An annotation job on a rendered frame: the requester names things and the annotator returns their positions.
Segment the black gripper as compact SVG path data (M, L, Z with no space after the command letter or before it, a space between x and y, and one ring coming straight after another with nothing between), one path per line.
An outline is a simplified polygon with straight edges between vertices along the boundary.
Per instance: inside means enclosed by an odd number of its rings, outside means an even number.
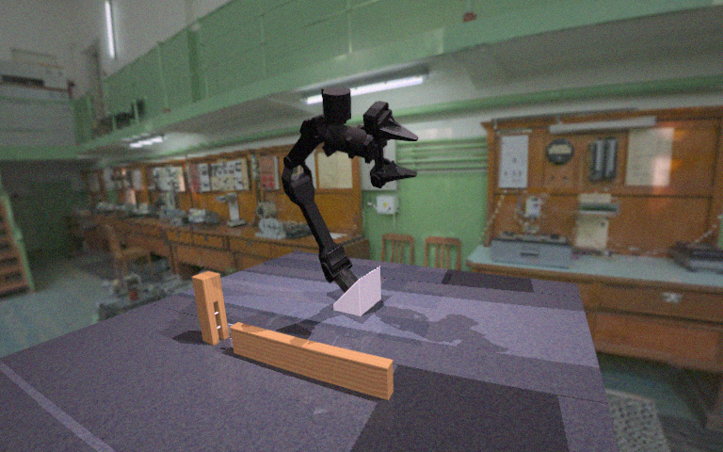
M349 158L355 155L364 157L365 163L375 160L370 170L372 186L382 188L386 183L415 177L417 171L395 164L383 155L383 138L416 141L418 136L394 119L389 103L377 101L363 115L362 125L349 127L343 139L343 150Z

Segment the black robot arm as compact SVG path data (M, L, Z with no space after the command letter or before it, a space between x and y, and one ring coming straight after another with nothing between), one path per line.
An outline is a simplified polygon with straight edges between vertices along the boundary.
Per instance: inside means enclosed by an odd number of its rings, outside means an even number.
M281 179L289 200L299 206L313 233L319 247L318 258L326 280L329 283L335 281L346 293L357 282L357 278L350 271L352 263L344 247L333 242L314 202L312 172L305 165L305 159L322 142L326 156L337 151L344 152L343 139L346 130L351 127L344 125L351 119L351 90L327 87L321 89L321 92L324 114L302 123L299 140L283 158L284 170ZM303 168L303 172L292 177L293 169L299 166Z

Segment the wooden bed side rail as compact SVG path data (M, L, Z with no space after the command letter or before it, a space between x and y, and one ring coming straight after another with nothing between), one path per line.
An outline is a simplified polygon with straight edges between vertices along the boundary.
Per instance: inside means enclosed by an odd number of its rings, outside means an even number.
M236 354L385 400L394 391L393 360L240 322L227 326Z

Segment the wooden post with slot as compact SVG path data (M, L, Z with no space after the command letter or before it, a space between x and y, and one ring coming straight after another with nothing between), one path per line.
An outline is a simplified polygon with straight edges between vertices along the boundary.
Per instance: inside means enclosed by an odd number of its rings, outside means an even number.
M230 337L227 326L220 274L205 272L192 276L202 341L211 345Z

